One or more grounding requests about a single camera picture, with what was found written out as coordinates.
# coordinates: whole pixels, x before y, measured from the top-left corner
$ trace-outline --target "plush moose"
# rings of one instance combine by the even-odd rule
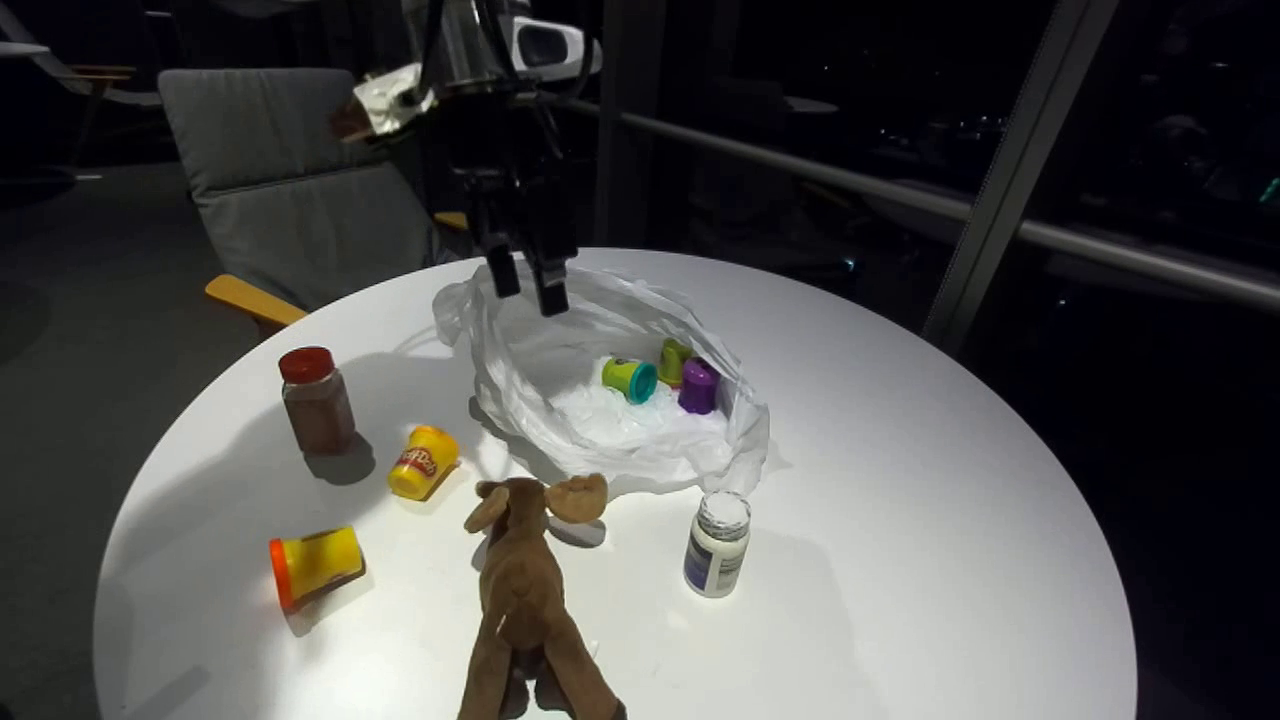
[[[482,480],[482,502],[466,518],[466,534],[489,527],[481,570],[481,636],[466,665],[460,720],[509,720],[537,704],[573,720],[623,720],[626,707],[604,686],[585,636],[564,612],[564,575],[545,541],[548,511],[564,524],[593,524],[608,506],[604,478]]]

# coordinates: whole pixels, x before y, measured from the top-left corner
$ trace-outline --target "brown jar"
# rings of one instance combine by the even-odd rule
[[[307,458],[346,453],[357,442],[357,421],[346,405],[346,384],[330,363],[326,348],[297,348],[279,355],[285,414],[297,446]]]

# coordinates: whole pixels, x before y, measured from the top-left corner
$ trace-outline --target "white bottle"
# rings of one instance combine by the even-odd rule
[[[729,598],[748,558],[751,506],[740,491],[706,491],[691,518],[683,582],[702,598]]]

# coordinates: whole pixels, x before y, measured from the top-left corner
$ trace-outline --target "floor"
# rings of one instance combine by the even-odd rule
[[[254,343],[242,318],[198,297],[213,271],[174,166],[107,168],[0,211],[0,720],[97,715],[107,520],[165,425]],[[1274,319],[1048,297],[1054,311],[1006,318],[1000,352],[970,363],[1065,458],[1113,537],[1145,720],[1280,715],[1280,384],[1259,340]]]
[[[97,715],[107,520],[165,425],[254,340],[198,297],[213,269],[174,166],[0,211],[0,704],[14,720]]]

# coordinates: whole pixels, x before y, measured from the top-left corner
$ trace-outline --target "red jar lid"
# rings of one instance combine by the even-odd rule
[[[279,355],[285,384],[317,384],[330,372],[326,348],[297,348]]]

